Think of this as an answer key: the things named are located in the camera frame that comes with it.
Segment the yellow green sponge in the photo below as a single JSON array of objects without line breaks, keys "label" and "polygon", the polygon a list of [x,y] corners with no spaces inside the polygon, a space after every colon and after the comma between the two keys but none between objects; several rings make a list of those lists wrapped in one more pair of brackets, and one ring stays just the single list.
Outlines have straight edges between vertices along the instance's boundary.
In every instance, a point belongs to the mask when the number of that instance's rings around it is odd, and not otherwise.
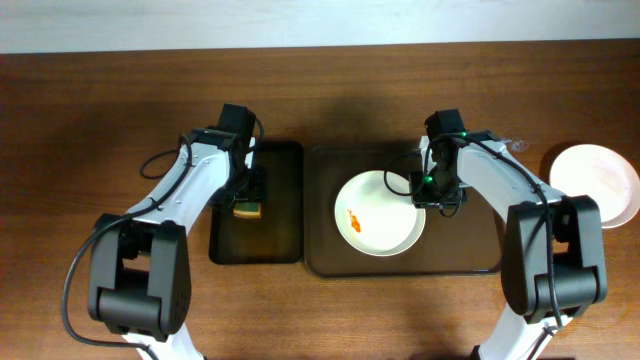
[{"label": "yellow green sponge", "polygon": [[236,202],[233,207],[233,216],[243,219],[260,219],[262,217],[262,204],[260,202]]}]

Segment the pink white plate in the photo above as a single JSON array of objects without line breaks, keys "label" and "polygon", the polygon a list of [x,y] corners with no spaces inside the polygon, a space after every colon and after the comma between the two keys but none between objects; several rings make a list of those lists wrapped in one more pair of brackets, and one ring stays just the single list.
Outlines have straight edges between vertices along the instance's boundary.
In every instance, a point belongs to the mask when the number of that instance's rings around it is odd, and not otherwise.
[{"label": "pink white plate", "polygon": [[563,150],[551,164],[549,180],[568,196],[591,197],[604,229],[622,226],[639,213],[639,174],[609,148],[580,144]]}]

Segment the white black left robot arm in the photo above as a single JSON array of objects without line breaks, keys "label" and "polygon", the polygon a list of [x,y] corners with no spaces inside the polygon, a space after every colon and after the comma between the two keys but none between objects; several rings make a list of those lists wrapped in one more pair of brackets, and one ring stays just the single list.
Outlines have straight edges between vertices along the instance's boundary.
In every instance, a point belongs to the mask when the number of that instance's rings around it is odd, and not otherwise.
[{"label": "white black left robot arm", "polygon": [[216,194],[236,192],[259,141],[194,129],[156,187],[123,215],[104,214],[83,246],[91,255],[88,313],[144,359],[200,359],[186,317],[191,301],[187,236]]}]

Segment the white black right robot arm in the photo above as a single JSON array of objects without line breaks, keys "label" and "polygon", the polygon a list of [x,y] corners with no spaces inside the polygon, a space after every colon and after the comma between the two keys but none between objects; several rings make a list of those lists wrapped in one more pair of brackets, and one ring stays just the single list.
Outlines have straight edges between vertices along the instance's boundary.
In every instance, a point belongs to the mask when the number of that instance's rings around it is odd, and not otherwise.
[{"label": "white black right robot arm", "polygon": [[568,196],[521,165],[494,134],[454,132],[421,139],[422,184],[453,172],[505,222],[501,285],[505,308],[473,359],[536,359],[549,342],[608,292],[596,202]]}]

